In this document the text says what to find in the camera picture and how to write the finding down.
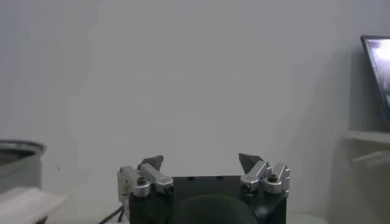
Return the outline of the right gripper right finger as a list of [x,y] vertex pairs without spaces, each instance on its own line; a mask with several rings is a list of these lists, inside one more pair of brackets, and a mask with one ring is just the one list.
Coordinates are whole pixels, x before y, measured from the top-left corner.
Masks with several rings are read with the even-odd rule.
[[244,171],[239,185],[245,194],[258,192],[260,188],[269,194],[289,194],[290,169],[286,164],[272,167],[260,156],[245,153],[239,153],[239,161]]

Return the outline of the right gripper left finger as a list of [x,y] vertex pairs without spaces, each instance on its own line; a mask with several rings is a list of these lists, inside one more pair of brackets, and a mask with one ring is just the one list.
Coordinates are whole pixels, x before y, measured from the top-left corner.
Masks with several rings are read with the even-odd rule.
[[136,198],[147,198],[152,187],[159,194],[170,194],[174,191],[173,177],[160,172],[163,155],[145,158],[136,167],[123,166],[117,172],[118,199],[125,203],[133,195]]

